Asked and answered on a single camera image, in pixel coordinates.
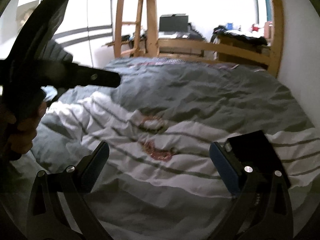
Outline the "person's left hand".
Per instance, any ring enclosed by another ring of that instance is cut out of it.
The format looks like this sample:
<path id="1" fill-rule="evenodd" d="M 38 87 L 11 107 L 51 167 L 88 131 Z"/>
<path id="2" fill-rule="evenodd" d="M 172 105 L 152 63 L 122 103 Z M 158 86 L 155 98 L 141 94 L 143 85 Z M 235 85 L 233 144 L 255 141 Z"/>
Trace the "person's left hand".
<path id="1" fill-rule="evenodd" d="M 41 102 L 35 117 L 18 121 L 1 99 L 1 157 L 17 160 L 33 146 L 37 127 L 44 116 L 47 104 Z"/>

